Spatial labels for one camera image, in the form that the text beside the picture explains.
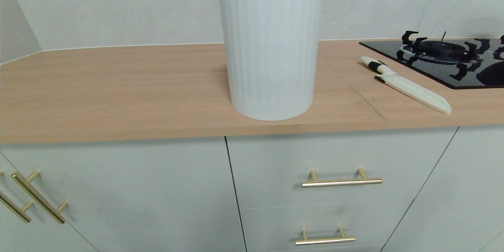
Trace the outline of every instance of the black gas cooktop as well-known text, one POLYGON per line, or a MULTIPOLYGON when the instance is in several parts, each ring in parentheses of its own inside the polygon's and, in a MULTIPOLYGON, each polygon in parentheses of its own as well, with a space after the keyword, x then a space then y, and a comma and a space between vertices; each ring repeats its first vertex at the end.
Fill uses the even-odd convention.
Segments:
POLYGON ((360 42, 452 89, 504 87, 504 35, 500 39, 360 42))

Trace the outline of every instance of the white ribbed container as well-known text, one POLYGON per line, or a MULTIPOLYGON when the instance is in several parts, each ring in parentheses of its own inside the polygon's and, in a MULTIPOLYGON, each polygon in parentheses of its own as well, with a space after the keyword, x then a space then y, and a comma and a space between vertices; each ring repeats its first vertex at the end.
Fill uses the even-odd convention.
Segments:
POLYGON ((321 0, 220 0, 233 107, 295 117, 313 102, 321 0))

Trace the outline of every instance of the cabinet handle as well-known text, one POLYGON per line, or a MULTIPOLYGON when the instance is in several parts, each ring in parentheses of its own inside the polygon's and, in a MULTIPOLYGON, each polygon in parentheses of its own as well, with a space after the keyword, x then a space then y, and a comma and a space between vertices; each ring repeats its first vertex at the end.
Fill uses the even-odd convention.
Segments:
POLYGON ((365 185, 365 184, 381 184, 383 180, 381 178, 367 178, 364 170, 362 168, 358 169, 357 172, 360 174, 361 178, 351 179, 351 180, 318 180, 317 173, 315 170, 310 172, 311 181, 301 182, 303 188, 309 187, 326 187, 326 186, 344 186, 344 185, 365 185))
POLYGON ((333 243, 347 243, 347 242, 355 242, 355 237, 346 237, 343 228, 338 228, 340 232, 339 238, 320 238, 320 239, 308 239, 306 237, 306 230, 302 230, 303 239, 300 241, 296 241, 296 245, 316 245, 316 244, 333 244, 333 243))
POLYGON ((30 209, 31 206, 33 206, 33 201, 28 202, 26 206, 24 206, 23 209, 21 209, 14 202, 12 202, 11 199, 7 198, 7 196, 5 196, 5 194, 2 193, 2 191, 0 191, 0 200, 22 221, 24 221, 25 223, 31 222, 31 218, 26 214, 26 211, 30 209))
POLYGON ((64 224, 67 220, 63 218, 61 215, 61 211, 63 211, 67 206, 68 203, 64 202, 59 206, 58 209, 54 209, 52 205, 30 184, 32 180, 34 180, 37 176, 39 176, 40 173, 38 171, 34 171, 28 178, 25 178, 21 173, 15 172, 11 174, 11 177, 13 180, 18 183, 18 185, 26 191, 32 198, 35 200, 45 211, 51 215, 56 222, 59 224, 64 224))

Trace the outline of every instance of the white knife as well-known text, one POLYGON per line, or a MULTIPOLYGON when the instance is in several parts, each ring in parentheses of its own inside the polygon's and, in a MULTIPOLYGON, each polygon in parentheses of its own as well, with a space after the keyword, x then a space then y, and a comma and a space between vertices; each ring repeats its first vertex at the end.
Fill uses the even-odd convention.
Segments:
POLYGON ((445 98, 426 89, 425 87, 422 87, 421 85, 401 77, 380 60, 367 56, 360 57, 360 60, 362 60, 362 62, 364 62, 371 70, 381 73, 381 75, 377 75, 375 78, 385 85, 388 85, 419 103, 422 103, 423 105, 441 113, 450 114, 452 112, 452 107, 445 98))

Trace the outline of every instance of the backsplash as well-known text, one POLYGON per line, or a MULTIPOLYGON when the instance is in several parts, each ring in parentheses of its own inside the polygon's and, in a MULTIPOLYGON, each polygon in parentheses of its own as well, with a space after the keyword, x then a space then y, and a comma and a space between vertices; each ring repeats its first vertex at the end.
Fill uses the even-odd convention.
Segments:
POLYGON ((501 37, 504 6, 502 0, 429 0, 420 30, 426 36, 501 37))
MULTIPOLYGON (((44 50, 223 42, 219 0, 18 0, 44 50)), ((498 0, 324 0, 321 38, 500 36, 498 0)))
POLYGON ((16 0, 0 0, 0 64, 41 51, 16 0))

